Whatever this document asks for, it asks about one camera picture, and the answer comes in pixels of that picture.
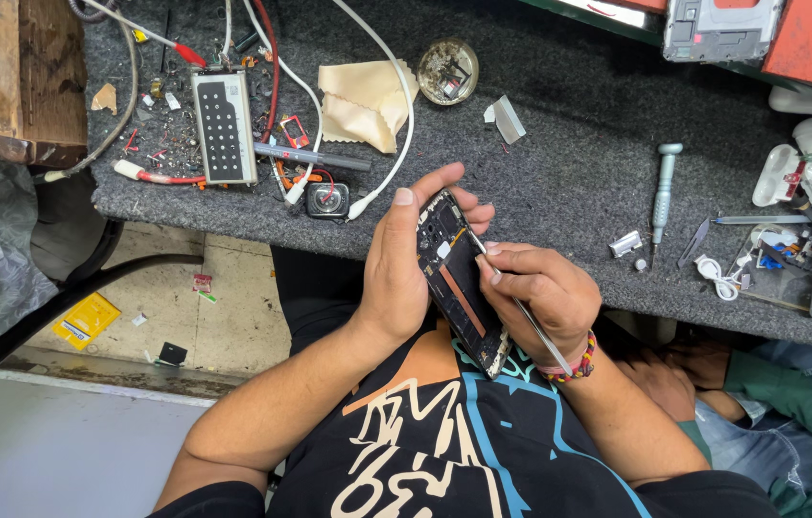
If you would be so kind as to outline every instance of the screwdriver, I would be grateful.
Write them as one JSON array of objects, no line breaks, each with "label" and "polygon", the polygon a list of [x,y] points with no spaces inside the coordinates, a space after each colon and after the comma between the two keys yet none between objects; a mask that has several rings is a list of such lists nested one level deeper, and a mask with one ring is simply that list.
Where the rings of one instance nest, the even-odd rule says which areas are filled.
[{"label": "screwdriver", "polygon": [[658,244],[662,242],[662,233],[665,232],[665,223],[668,222],[668,204],[671,202],[671,177],[675,173],[675,155],[680,153],[684,146],[679,143],[662,144],[658,152],[662,154],[662,171],[658,177],[658,191],[655,192],[655,208],[652,215],[652,265],[655,267],[655,253],[658,253]]}]

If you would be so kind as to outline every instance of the metal spudger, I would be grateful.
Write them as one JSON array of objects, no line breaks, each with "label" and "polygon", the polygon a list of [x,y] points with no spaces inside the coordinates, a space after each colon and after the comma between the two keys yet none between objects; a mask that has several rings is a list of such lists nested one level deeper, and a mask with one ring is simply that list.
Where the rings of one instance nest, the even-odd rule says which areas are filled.
[{"label": "metal spudger", "polygon": [[[480,238],[476,237],[476,234],[472,231],[469,232],[469,235],[473,237],[473,241],[476,241],[476,244],[480,247],[481,250],[486,250],[486,246],[482,244]],[[498,268],[492,266],[492,269],[495,271],[496,274],[501,274],[502,272],[499,271]],[[547,346],[547,349],[550,350],[550,354],[553,355],[553,359],[556,359],[559,362],[562,371],[565,371],[566,374],[570,376],[573,375],[573,370],[569,367],[569,362],[566,359],[562,358],[560,354],[560,350],[556,348],[556,345],[553,344],[553,341],[550,340],[550,336],[547,336],[547,332],[543,330],[543,327],[534,318],[534,314],[527,309],[527,306],[521,300],[517,300],[516,297],[512,297],[515,300],[515,304],[518,305],[518,309],[524,313],[524,316],[527,317],[527,322],[534,326],[534,331],[537,332],[537,336],[540,337],[540,341],[543,342],[543,345]]]},{"label": "metal spudger", "polygon": [[652,214],[652,265],[655,267],[655,253],[662,242],[665,224],[668,222],[668,204],[671,202],[671,177],[675,173],[675,155],[684,146],[680,143],[662,144],[658,152],[662,154],[662,171],[658,175],[658,191],[655,192],[655,208]]}]

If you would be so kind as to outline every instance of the braided bracelet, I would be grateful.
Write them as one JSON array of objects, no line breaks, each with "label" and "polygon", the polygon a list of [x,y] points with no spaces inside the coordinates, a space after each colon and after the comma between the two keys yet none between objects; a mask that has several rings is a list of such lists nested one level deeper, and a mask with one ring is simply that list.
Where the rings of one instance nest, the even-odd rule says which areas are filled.
[{"label": "braided bracelet", "polygon": [[595,370],[595,366],[591,364],[591,356],[595,352],[595,344],[595,333],[589,329],[588,344],[584,348],[582,359],[572,363],[569,366],[569,368],[573,370],[572,376],[566,373],[566,371],[563,371],[561,367],[544,367],[542,365],[538,365],[537,362],[534,362],[534,365],[537,366],[537,370],[540,372],[540,375],[551,382],[565,383],[575,378],[584,378],[585,376],[591,374],[591,371]]}]

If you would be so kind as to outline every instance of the phone screen assembly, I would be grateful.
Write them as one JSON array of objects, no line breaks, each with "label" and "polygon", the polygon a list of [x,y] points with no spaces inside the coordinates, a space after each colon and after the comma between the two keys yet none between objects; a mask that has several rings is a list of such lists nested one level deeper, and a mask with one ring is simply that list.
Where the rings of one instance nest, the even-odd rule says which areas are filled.
[{"label": "phone screen assembly", "polygon": [[474,258],[486,251],[454,194],[442,189],[423,206],[416,239],[419,267],[432,299],[464,350],[494,380],[511,352],[508,331],[480,291],[480,267]]}]

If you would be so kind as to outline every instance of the red wire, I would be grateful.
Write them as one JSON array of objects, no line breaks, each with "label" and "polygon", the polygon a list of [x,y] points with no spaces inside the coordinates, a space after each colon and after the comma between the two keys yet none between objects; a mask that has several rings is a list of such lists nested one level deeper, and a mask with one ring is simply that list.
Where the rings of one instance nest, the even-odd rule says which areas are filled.
[{"label": "red wire", "polygon": [[330,196],[332,195],[332,192],[336,190],[336,182],[332,181],[332,175],[330,174],[330,171],[326,171],[325,169],[314,169],[314,170],[310,170],[310,171],[311,172],[325,172],[326,176],[330,177],[330,192],[327,193],[322,198],[320,198],[320,202],[326,203],[326,200],[330,199]]},{"label": "red wire", "polygon": [[262,6],[262,0],[252,0],[256,4],[256,10],[262,16],[262,25],[265,26],[265,34],[269,37],[269,44],[272,45],[272,107],[269,108],[269,122],[265,124],[265,131],[262,132],[260,142],[268,142],[269,135],[272,135],[272,124],[275,124],[275,108],[278,105],[278,44],[275,43],[275,33],[272,30],[272,20]]}]

